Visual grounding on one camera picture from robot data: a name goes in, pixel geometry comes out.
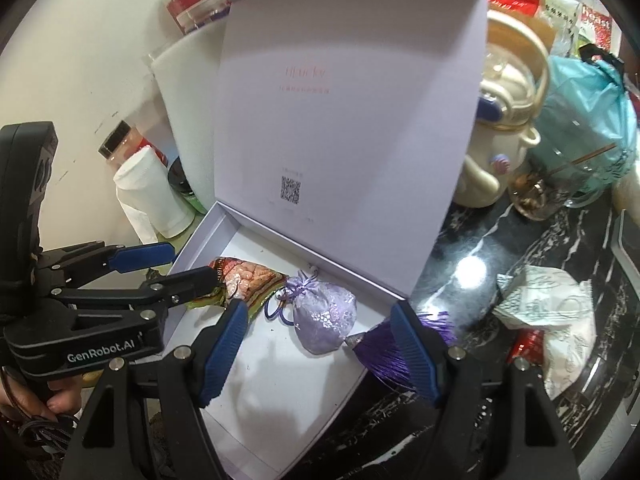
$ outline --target lavender brocade pouch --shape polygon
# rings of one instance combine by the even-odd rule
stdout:
[[[356,321],[356,298],[345,288],[321,282],[318,272],[287,278],[280,299],[293,304],[293,323],[302,346],[312,354],[340,348]]]

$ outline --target gift box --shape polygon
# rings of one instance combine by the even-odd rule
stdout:
[[[486,0],[234,0],[213,161],[202,154],[218,201],[172,272],[219,256],[290,276],[316,266],[356,296],[353,333],[382,321],[411,295],[449,206],[485,33]],[[167,351],[220,313],[173,308]],[[226,471],[284,475],[364,373],[347,349],[312,355],[258,314],[204,413]]]

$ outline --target teapot lid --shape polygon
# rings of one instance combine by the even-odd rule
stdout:
[[[519,126],[534,110],[536,83],[531,70],[510,50],[488,43],[482,69],[481,97],[500,108],[497,124]]]

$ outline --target teal plastic bag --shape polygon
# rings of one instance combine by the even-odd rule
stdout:
[[[593,176],[580,189],[580,197],[569,204],[579,207],[631,170],[638,120],[622,74],[612,64],[557,56],[549,56],[548,62],[549,90],[535,121],[542,142],[550,142],[567,162],[616,143],[612,150],[584,163]]]

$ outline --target plastic container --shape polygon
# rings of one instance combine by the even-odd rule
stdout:
[[[184,10],[176,17],[178,26],[184,34],[228,15],[231,7],[227,0],[201,0]]]
[[[169,168],[169,173],[167,175],[167,179],[169,180],[169,185],[176,190],[180,195],[193,207],[198,213],[202,213],[203,215],[207,214],[207,210],[200,203],[198,197],[191,189],[189,185],[189,181],[182,170],[182,163],[180,162],[180,157],[176,158],[174,163]]]
[[[201,27],[204,23],[226,16],[229,10],[227,0],[161,0],[166,10],[183,34]]]
[[[543,221],[570,206],[572,197],[590,178],[597,178],[597,173],[588,162],[572,164],[548,139],[542,139],[511,174],[509,198],[521,215]]]
[[[132,128],[125,121],[121,121],[109,136],[104,139],[102,146],[98,148],[98,152],[106,158],[107,163],[117,171],[125,160],[145,146],[151,146],[160,159],[160,162],[165,166],[167,165],[166,155],[146,140],[137,128]]]

